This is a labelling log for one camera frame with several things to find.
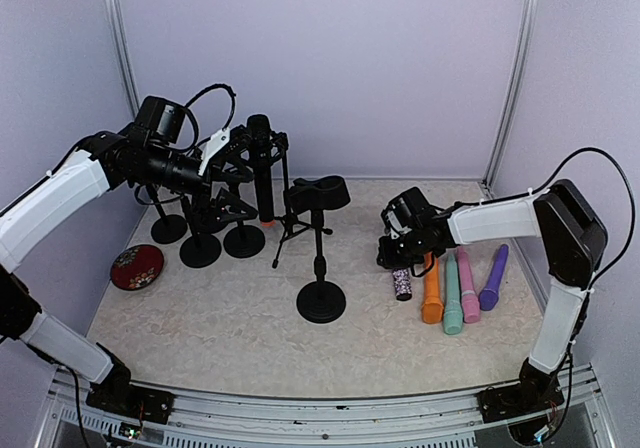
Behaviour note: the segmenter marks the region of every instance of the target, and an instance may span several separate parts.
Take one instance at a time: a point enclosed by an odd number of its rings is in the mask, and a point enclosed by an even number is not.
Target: orange cylinder
[[[431,264],[431,253],[427,254],[424,258],[426,266]],[[444,303],[440,298],[440,269],[438,265],[438,258],[433,262],[433,268],[429,270],[424,277],[424,303],[422,304],[422,321],[433,325],[442,321],[442,314],[444,313]]]

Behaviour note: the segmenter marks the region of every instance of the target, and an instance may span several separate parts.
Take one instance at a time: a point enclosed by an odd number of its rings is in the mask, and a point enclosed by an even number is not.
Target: black bracket
[[[173,408],[174,395],[168,391],[131,385],[125,403],[114,402],[100,390],[87,395],[87,405],[135,420],[166,425]]]
[[[0,336],[17,340],[41,312],[24,283],[0,265]]]
[[[543,373],[525,360],[519,382],[498,388],[487,388],[476,395],[485,423],[539,413],[564,403],[558,383],[558,370]]]
[[[556,181],[534,202],[549,274],[569,286],[586,289],[607,245],[607,230],[578,188]]]

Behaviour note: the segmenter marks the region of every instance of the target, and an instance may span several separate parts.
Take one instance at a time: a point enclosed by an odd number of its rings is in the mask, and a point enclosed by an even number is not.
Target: white robotic arm
[[[540,238],[542,233],[534,208],[534,202],[540,196],[529,195],[454,211],[448,221],[453,241],[457,245],[468,245],[502,238]],[[588,290],[551,277],[542,327],[529,355],[531,366],[551,374],[562,364],[588,294]]]
[[[591,280],[607,243],[603,224],[575,185],[560,180],[542,193],[458,202],[445,210],[411,188],[389,202],[382,219],[388,234],[379,240],[378,264],[412,272],[429,252],[440,256],[483,240],[542,238],[551,276],[542,328],[516,388],[485,390],[479,399],[488,422],[560,404],[557,374],[586,318]]]
[[[125,181],[210,197],[216,173],[209,163],[224,166],[224,155],[221,160],[216,155],[226,150],[236,156],[246,148],[246,136],[230,140],[229,130],[220,130],[204,146],[203,156],[183,155],[168,147],[184,118],[176,106],[148,97],[127,128],[82,140],[55,172],[0,212],[0,337],[21,340],[45,360],[89,380],[94,390],[88,403],[93,406],[137,418],[142,404],[150,407],[162,400],[165,410],[145,419],[165,423],[171,395],[131,386],[131,373],[120,360],[47,313],[14,271],[58,225]]]

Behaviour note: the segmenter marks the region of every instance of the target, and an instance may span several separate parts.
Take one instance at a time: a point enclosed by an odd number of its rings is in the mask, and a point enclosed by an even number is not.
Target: patterned cylinder
[[[408,269],[393,270],[393,288],[396,291],[396,300],[411,299],[411,275]]]

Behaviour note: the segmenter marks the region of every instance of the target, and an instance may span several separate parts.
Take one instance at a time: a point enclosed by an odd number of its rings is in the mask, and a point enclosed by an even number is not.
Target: white wall
[[[537,186],[584,145],[609,150],[640,187],[640,0],[540,0],[499,195]],[[610,234],[605,261],[629,224],[624,185],[606,160],[581,155],[561,174],[583,191]],[[541,244],[524,244],[546,280]],[[637,241],[596,286],[577,354],[591,361],[623,447],[640,433],[640,286]]]
[[[102,0],[0,0],[0,207],[77,140],[129,120]],[[56,229],[17,274],[85,333],[141,210],[126,188]],[[28,446],[54,368],[20,342],[0,346],[0,446]]]
[[[121,0],[142,96],[215,81],[267,113],[292,172],[481,178],[523,0]],[[196,115],[217,129],[222,94]]]

